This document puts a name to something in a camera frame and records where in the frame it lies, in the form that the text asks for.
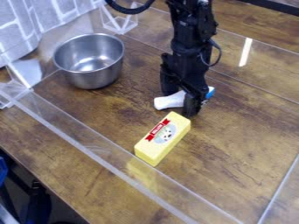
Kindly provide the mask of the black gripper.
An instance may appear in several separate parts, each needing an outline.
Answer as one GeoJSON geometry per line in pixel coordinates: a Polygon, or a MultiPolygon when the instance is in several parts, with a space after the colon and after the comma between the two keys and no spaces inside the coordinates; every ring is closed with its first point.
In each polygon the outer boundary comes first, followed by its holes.
{"type": "Polygon", "coordinates": [[[212,36],[217,22],[211,9],[212,0],[167,0],[173,36],[172,54],[161,55],[160,84],[164,95],[185,86],[181,114],[196,116],[201,110],[208,88],[204,75],[211,66],[212,36]]]}

